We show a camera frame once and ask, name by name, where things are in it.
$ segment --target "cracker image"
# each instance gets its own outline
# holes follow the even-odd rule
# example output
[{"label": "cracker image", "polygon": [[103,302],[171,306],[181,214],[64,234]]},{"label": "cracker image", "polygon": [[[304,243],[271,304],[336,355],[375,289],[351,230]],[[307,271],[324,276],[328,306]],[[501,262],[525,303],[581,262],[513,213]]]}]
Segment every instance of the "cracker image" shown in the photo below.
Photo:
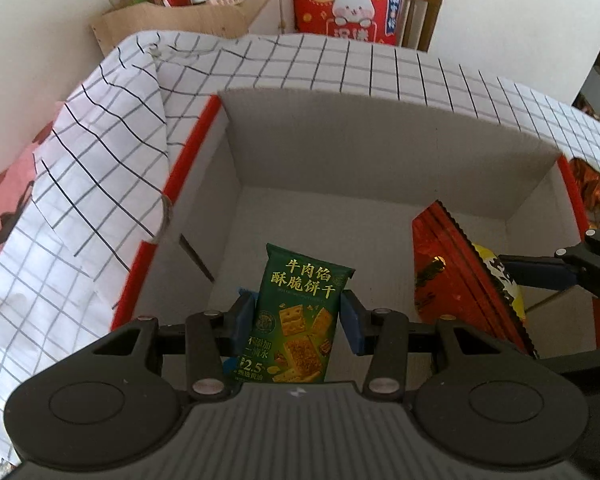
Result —
[{"label": "cracker image", "polygon": [[314,344],[309,336],[301,336],[285,342],[285,350],[289,355],[289,362],[298,371],[301,378],[318,375],[322,371],[322,363],[315,351]]},{"label": "cracker image", "polygon": [[295,380],[295,383],[313,383],[318,377],[320,377],[320,372],[316,372],[315,374],[308,375],[307,377],[303,377],[301,379]]},{"label": "cracker image", "polygon": [[322,344],[320,346],[318,346],[318,350],[320,350],[320,353],[327,357],[327,355],[329,355],[329,352],[331,352],[331,341],[329,341],[328,339],[325,339]]},{"label": "cracker image", "polygon": [[285,337],[299,334],[306,330],[304,315],[302,314],[302,305],[290,306],[280,310],[280,325],[282,334]]},{"label": "cracker image", "polygon": [[324,337],[331,326],[333,315],[326,308],[322,307],[315,316],[314,324],[311,326],[311,332]]},{"label": "cracker image", "polygon": [[275,383],[292,383],[300,379],[300,375],[294,368],[289,368],[286,372],[273,376]]}]

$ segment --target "bunny cartoon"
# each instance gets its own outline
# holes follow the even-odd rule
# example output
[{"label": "bunny cartoon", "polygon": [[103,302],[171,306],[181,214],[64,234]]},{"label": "bunny cartoon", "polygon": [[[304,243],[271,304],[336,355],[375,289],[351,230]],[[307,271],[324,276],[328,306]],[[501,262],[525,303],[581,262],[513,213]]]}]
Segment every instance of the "bunny cartoon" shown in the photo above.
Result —
[{"label": "bunny cartoon", "polygon": [[333,0],[333,17],[336,25],[359,23],[360,27],[371,25],[376,10],[371,0]]}]

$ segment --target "red snack package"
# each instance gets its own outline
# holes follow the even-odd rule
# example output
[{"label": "red snack package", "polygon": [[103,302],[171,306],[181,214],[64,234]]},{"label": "red snack package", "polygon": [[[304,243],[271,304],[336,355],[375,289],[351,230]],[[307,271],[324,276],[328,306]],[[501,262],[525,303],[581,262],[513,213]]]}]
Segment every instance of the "red snack package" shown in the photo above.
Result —
[{"label": "red snack package", "polygon": [[402,0],[295,0],[299,32],[396,45]]},{"label": "red snack package", "polygon": [[420,319],[434,323],[440,317],[453,316],[535,355],[502,283],[442,203],[434,202],[414,218],[412,229],[415,301]]}]

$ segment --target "pink cloth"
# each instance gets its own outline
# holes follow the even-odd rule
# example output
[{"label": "pink cloth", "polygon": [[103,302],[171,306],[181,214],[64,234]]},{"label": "pink cloth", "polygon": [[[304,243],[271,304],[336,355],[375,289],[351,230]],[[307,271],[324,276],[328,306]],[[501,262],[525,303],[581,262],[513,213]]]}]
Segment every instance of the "pink cloth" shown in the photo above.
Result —
[{"label": "pink cloth", "polygon": [[[56,117],[61,107],[62,103],[56,105]],[[52,127],[53,121],[42,128],[16,161],[0,174],[0,251],[31,197],[36,179],[33,152],[49,136]]]}]

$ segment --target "grid paper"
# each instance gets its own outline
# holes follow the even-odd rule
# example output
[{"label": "grid paper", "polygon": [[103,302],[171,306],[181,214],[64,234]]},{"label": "grid paper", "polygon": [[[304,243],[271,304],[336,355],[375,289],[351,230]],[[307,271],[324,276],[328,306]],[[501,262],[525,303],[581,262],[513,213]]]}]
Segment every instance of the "grid paper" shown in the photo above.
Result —
[{"label": "grid paper", "polygon": [[36,151],[34,203],[0,256],[1,456],[17,462],[1,413],[14,387],[108,330],[141,241],[160,228],[161,190],[208,97],[262,87],[441,108],[538,136],[600,170],[599,122],[429,54],[311,34],[131,36],[67,99]]}]

